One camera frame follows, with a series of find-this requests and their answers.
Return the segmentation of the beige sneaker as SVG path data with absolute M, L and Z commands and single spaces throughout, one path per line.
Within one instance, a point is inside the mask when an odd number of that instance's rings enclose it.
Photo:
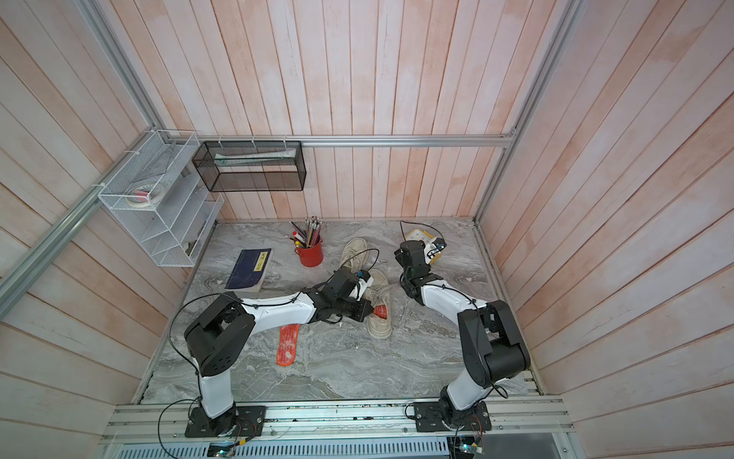
M 374 269 L 370 271 L 373 284 L 367 288 L 364 298 L 371 302 L 373 313 L 367 317 L 367 327 L 370 335 L 378 340 L 390 337 L 392 326 L 393 301 L 390 285 L 384 273 Z
M 342 251 L 339 265 L 351 273 L 359 272 L 365 265 L 368 256 L 369 245 L 361 237 L 350 240 Z

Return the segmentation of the red insole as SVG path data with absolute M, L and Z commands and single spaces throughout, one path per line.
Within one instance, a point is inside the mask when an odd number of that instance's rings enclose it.
M 299 324 L 289 324 L 280 328 L 276 352 L 276 363 L 279 366 L 290 366 L 296 360 L 299 331 Z
M 377 317 L 379 317 L 380 319 L 388 319 L 389 312 L 388 312 L 387 306 L 386 305 L 378 305 L 374 309 L 374 315 L 377 316 Z

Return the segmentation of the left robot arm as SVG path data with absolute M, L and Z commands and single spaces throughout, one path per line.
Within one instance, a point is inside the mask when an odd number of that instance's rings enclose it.
M 341 268 L 325 282 L 279 298 L 240 298 L 223 293 L 185 329 L 183 338 L 198 379 L 199 397 L 188 415 L 186 438 L 262 434 L 265 407 L 239 407 L 232 392 L 231 367 L 250 336 L 286 325 L 329 322 L 332 317 L 363 322 L 374 312 L 364 295 L 374 277 Z

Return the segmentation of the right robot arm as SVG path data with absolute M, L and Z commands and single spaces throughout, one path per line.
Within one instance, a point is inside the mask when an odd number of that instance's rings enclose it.
M 502 300 L 474 298 L 432 273 L 429 250 L 420 240 L 401 242 L 395 258 L 403 268 L 401 288 L 418 304 L 458 327 L 464 370 L 436 402 L 416 402 L 409 416 L 419 432 L 490 430 L 485 398 L 507 391 L 499 386 L 531 367 L 531 355 L 512 308 Z

